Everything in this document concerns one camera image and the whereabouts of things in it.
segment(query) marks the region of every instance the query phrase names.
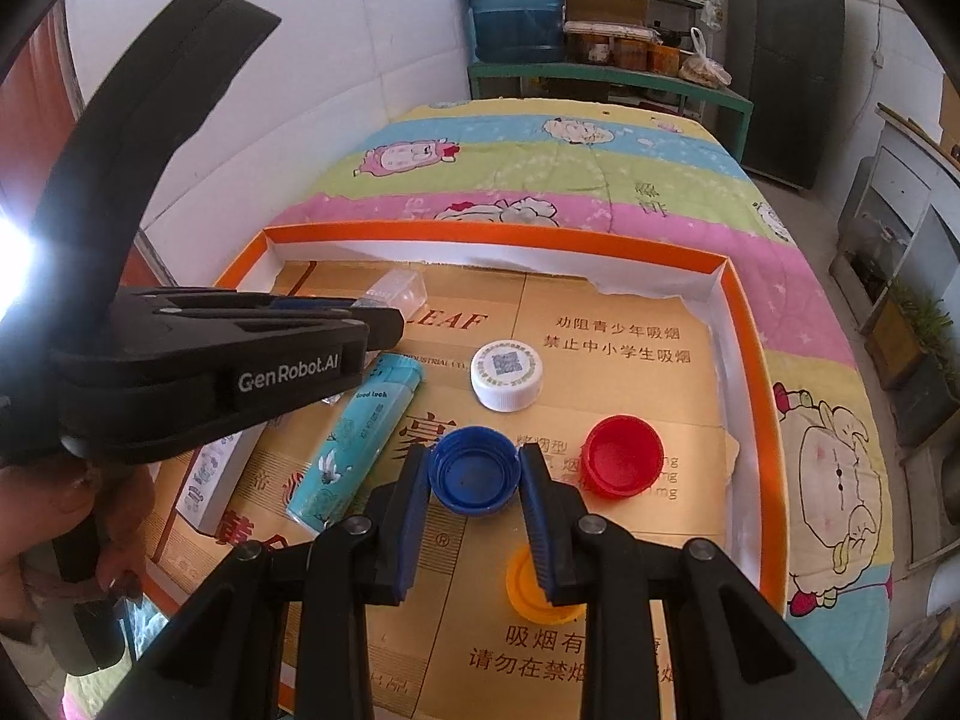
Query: blue water jug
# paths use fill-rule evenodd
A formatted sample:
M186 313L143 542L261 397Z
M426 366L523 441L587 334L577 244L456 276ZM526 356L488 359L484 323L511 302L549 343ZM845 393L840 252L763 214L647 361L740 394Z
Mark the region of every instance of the blue water jug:
M484 62L563 60L563 0L469 0Z

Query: blue bottle cap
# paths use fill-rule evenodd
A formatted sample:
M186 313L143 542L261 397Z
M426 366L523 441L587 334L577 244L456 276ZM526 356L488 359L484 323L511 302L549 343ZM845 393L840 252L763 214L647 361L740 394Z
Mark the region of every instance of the blue bottle cap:
M443 436L430 452L430 487L451 512L481 517L502 509L520 483L517 447L472 425Z

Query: concrete floor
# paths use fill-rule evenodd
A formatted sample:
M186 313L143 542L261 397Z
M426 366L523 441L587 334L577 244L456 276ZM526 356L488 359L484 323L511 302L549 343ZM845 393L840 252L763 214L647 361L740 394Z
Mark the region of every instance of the concrete floor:
M888 634L888 637L891 637L907 623L926 616L926 596L935 567L929 566L910 575L906 573L906 565L910 559L911 526L906 475L899 464L904 452L896 444L896 426L890 402L883 389L880 389L877 371L863 346L864 338L856 331L856 323L846 299L829 274L830 262L836 255L836 218L819 200L800 196L756 178L754 183L786 225L823 286L833 312L850 342L874 411L877 432L880 433L880 449L887 464L894 517L894 593L890 603Z

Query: white wall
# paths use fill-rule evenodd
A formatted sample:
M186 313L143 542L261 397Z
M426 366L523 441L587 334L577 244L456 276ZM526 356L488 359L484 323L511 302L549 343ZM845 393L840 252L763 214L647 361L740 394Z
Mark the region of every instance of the white wall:
M67 0L89 100L170 0ZM181 284L209 284L363 138L416 105L464 100L460 0L249 0L283 20L176 153L143 226Z
M875 114L885 103L915 119L932 137L941 134L940 99L943 68L925 39L895 0L846 0L840 87L830 123L827 148L813 193L834 215L847 199L856 166L877 148L882 122ZM872 54L877 46L877 7L880 8L880 52L883 67L874 75ZM724 33L714 43L722 60Z

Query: bed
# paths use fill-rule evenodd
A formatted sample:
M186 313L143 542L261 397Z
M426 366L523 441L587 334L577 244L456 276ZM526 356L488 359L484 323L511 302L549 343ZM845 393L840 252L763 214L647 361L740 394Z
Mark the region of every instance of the bed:
M273 223L384 218L572 227L731 258L764 347L786 457L786 619L865 714L893 581L877 428L820 284L709 132L602 103L423 106L367 138Z

